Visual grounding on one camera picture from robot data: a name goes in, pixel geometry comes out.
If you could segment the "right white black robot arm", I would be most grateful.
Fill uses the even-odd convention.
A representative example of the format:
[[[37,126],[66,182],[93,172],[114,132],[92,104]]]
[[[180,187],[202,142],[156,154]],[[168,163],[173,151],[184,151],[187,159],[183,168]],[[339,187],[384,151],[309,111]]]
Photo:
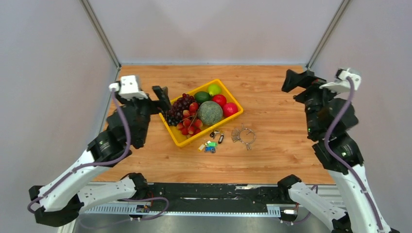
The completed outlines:
[[[293,99],[305,106],[308,139],[333,178],[344,208],[319,196],[295,175],[277,183],[277,195],[282,202],[304,206],[332,233],[393,233],[394,228],[384,220],[373,197],[360,148],[348,134],[359,122],[352,99],[360,84],[360,74],[351,68],[338,69],[333,82],[309,70],[287,70],[281,90],[288,93],[298,87],[303,89]]]

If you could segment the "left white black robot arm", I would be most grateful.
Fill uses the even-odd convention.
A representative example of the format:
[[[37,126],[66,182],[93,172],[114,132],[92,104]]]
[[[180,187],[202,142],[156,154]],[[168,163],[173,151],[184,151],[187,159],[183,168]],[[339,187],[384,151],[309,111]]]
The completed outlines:
[[[141,173],[128,173],[118,182],[87,188],[91,180],[131,155],[131,148],[142,148],[151,115],[171,108],[166,87],[152,87],[157,100],[150,99],[139,88],[126,99],[120,95],[122,89],[118,82],[110,85],[116,110],[107,118],[107,128],[88,144],[73,165],[50,184],[29,189],[31,203],[27,209],[36,223],[61,227],[81,212],[112,201],[153,201]]]

